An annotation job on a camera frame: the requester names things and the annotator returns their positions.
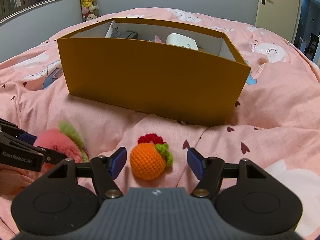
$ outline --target pink plush toy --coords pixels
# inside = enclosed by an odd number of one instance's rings
[[[60,122],[59,129],[50,129],[40,134],[33,145],[64,153],[76,163],[89,161],[80,135],[67,122]],[[41,171],[47,172],[53,166],[44,163]]]

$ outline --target metal screw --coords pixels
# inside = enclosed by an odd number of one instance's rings
[[[105,193],[108,198],[117,198],[121,196],[121,192],[117,189],[109,189]]]
[[[195,189],[192,193],[196,197],[207,197],[207,196],[209,196],[209,191],[207,191],[206,189],[203,189],[203,188]]]

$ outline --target red crochet flower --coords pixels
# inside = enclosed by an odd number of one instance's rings
[[[138,144],[140,143],[150,143],[152,142],[154,145],[157,143],[163,144],[163,139],[161,136],[157,136],[155,133],[146,134],[145,136],[141,136],[138,140]]]

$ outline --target yellow plush toy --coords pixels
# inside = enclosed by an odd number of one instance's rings
[[[90,6],[93,5],[93,4],[92,4],[92,1],[93,1],[93,0],[83,0],[82,4],[83,4],[84,7],[89,8]]]

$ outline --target stuffed toy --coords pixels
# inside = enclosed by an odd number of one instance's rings
[[[67,122],[60,122],[59,129],[50,129],[40,134],[33,145],[64,153],[68,158],[73,158],[76,163],[89,161],[81,136]],[[53,164],[44,163],[41,171],[47,172],[53,166]]]
[[[169,145],[156,134],[141,136],[130,154],[132,173],[144,180],[157,178],[172,163]]]

